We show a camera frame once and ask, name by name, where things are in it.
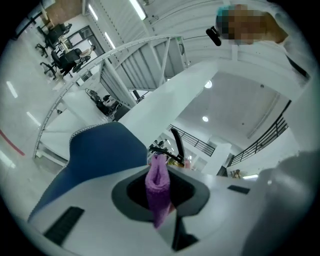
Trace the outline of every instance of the metal railing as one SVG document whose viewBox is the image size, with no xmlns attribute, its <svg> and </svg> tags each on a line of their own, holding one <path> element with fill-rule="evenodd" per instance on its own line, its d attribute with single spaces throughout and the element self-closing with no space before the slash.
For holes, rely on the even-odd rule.
<svg viewBox="0 0 320 256">
<path fill-rule="evenodd" d="M 280 116 L 275 120 L 275 122 L 270 126 L 268 130 L 260 137 L 256 142 L 254 142 L 251 146 L 246 148 L 240 154 L 236 155 L 230 166 L 234 166 L 241 161 L 252 157 L 254 154 L 258 153 L 266 146 L 268 146 L 271 142 L 273 142 L 277 137 L 279 137 L 287 128 L 287 122 L 283 117 L 283 113 L 289 107 L 291 100 L 287 103 L 284 110 L 281 112 Z"/>
<path fill-rule="evenodd" d="M 212 156 L 213 152 L 215 151 L 214 147 L 208 145 L 207 143 L 203 142 L 200 139 L 197 139 L 196 137 L 192 136 L 191 134 L 185 132 L 184 130 L 181 130 L 178 127 L 175 127 L 172 124 L 170 124 L 167 127 L 167 130 L 170 131 L 171 128 L 175 128 L 178 131 L 178 133 L 183 141 L 188 142 L 189 144 L 191 144 L 192 146 L 194 146 L 198 150 L 202 151 L 203 153 L 205 153 L 209 157 Z"/>
</svg>

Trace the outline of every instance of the red floor line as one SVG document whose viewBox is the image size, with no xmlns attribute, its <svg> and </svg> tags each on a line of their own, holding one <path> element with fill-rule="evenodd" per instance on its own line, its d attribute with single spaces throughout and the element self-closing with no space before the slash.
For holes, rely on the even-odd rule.
<svg viewBox="0 0 320 256">
<path fill-rule="evenodd" d="M 7 136 L 2 132 L 2 130 L 0 129 L 0 135 L 5 139 L 6 142 L 8 142 L 8 144 L 14 148 L 15 151 L 17 151 L 21 156 L 25 156 L 25 153 L 23 153 L 19 148 L 17 148 L 10 139 L 7 138 Z"/>
</svg>

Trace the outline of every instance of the black robotic equipment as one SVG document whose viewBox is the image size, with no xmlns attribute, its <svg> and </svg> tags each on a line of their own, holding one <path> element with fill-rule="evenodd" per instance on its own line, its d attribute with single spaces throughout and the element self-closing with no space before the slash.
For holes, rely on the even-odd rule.
<svg viewBox="0 0 320 256">
<path fill-rule="evenodd" d="M 206 34 L 211 38 L 211 40 L 214 42 L 216 46 L 221 45 L 221 40 L 220 40 L 220 33 L 215 29 L 214 26 L 211 28 L 208 28 L 206 31 Z"/>
</svg>

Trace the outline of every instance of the black rectangular slot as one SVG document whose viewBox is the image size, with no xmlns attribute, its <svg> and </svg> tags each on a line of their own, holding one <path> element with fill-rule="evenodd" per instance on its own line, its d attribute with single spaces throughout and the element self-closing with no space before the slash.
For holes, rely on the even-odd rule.
<svg viewBox="0 0 320 256">
<path fill-rule="evenodd" d="M 229 190 L 233 190 L 242 194 L 248 194 L 250 191 L 250 188 L 242 187 L 242 186 L 236 186 L 236 185 L 231 185 L 228 186 Z"/>
<path fill-rule="evenodd" d="M 58 220 L 44 233 L 44 236 L 53 243 L 61 246 L 67 235 L 74 228 L 81 215 L 85 210 L 71 206 L 69 207 Z"/>
</svg>

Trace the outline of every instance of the purple cloth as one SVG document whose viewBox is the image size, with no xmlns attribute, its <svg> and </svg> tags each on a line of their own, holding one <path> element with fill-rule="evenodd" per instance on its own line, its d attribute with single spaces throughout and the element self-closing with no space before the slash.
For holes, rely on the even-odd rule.
<svg viewBox="0 0 320 256">
<path fill-rule="evenodd" d="M 153 156 L 151 167 L 145 177 L 146 198 L 150 211 L 153 212 L 153 225 L 157 229 L 169 213 L 170 177 L 164 154 Z"/>
</svg>

